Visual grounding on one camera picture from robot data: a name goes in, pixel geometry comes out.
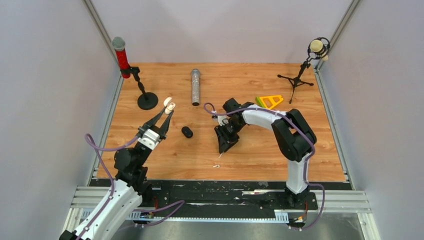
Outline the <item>white earbud case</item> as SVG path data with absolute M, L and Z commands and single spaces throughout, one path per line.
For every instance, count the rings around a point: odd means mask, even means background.
M 176 104 L 173 102 L 172 97 L 167 97 L 164 100 L 163 105 L 165 107 L 164 113 L 166 115 L 170 115 L 172 113 L 172 111 L 174 110 L 174 108 L 176 107 Z

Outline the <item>black earbud charging case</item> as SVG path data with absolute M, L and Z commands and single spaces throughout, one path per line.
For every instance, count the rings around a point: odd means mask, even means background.
M 193 131 L 188 126 L 183 126 L 181 132 L 186 138 L 192 138 L 194 135 Z

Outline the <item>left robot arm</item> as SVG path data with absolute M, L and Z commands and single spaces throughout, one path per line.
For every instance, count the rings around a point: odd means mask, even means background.
M 94 210 L 74 230 L 64 230 L 61 240 L 110 240 L 126 218 L 138 206 L 149 206 L 153 201 L 152 186 L 146 180 L 148 168 L 144 163 L 159 143 L 166 139 L 174 114 L 171 103 L 138 128 L 138 133 L 126 144 L 115 148 L 102 148 L 94 143 L 90 134 L 86 142 L 100 152 L 114 152 L 114 168 L 110 188 Z

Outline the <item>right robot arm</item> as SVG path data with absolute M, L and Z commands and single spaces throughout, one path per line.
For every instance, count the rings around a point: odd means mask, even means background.
M 273 132 L 278 148 L 288 160 L 286 204 L 298 209 L 306 201 L 309 158 L 315 153 L 317 137 L 298 109 L 271 110 L 253 102 L 238 103 L 231 98 L 223 105 L 224 113 L 213 108 L 209 113 L 217 120 L 214 128 L 218 152 L 223 154 L 240 139 L 238 133 L 246 125 L 255 125 Z

